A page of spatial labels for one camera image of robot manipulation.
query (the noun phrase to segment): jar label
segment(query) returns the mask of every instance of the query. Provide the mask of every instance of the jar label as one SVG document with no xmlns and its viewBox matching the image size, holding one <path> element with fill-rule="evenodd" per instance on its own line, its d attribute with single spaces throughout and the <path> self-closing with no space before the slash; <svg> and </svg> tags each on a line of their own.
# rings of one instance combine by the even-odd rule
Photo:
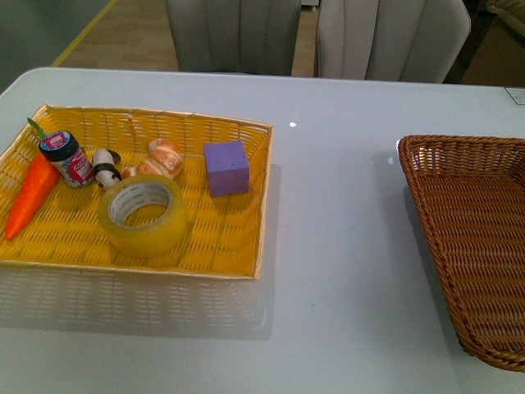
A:
<svg viewBox="0 0 525 394">
<path fill-rule="evenodd" d="M 79 182 L 81 185 L 84 185 L 87 180 L 92 181 L 94 176 L 91 163 L 80 149 L 71 156 L 67 164 L 67 172 L 73 181 Z"/>
</svg>

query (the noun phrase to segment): packing tape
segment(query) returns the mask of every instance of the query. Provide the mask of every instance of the packing tape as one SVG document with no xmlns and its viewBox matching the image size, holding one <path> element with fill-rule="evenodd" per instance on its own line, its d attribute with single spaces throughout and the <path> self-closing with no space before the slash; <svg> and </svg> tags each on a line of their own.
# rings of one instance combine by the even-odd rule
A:
<svg viewBox="0 0 525 394">
<path fill-rule="evenodd" d="M 144 226 L 128 226 L 137 209 L 160 204 L 166 211 Z M 117 183 L 100 199 L 98 222 L 122 254 L 148 258 L 166 253 L 186 235 L 188 217 L 179 186 L 162 175 L 137 175 Z"/>
</svg>

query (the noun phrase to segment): table surface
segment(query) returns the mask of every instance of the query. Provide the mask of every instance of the table surface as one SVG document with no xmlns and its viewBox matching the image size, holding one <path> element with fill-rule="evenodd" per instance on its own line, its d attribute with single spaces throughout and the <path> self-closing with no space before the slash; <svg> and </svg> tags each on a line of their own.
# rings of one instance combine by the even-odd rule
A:
<svg viewBox="0 0 525 394">
<path fill-rule="evenodd" d="M 258 282 L 0 268 L 0 392 L 523 393 L 464 353 L 395 143 L 525 136 L 504 88 L 44 68 L 0 96 L 274 125 Z"/>
</svg>

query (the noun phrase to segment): purple foam block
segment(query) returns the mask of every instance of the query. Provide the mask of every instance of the purple foam block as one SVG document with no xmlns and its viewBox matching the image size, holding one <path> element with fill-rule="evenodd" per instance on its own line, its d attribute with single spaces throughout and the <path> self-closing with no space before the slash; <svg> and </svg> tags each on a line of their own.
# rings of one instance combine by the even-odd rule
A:
<svg viewBox="0 0 525 394">
<path fill-rule="evenodd" d="M 205 144 L 204 159 L 212 197 L 249 191 L 249 164 L 242 142 Z"/>
</svg>

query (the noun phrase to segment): chair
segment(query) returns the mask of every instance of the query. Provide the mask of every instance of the chair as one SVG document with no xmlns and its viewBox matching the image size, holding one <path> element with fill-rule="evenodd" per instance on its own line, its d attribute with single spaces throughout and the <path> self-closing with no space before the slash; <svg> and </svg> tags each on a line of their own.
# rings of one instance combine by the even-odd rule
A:
<svg viewBox="0 0 525 394">
<path fill-rule="evenodd" d="M 301 0 L 167 0 L 180 71 L 290 76 Z"/>
<path fill-rule="evenodd" d="M 462 0 L 324 0 L 317 75 L 441 83 L 469 32 Z"/>
</svg>

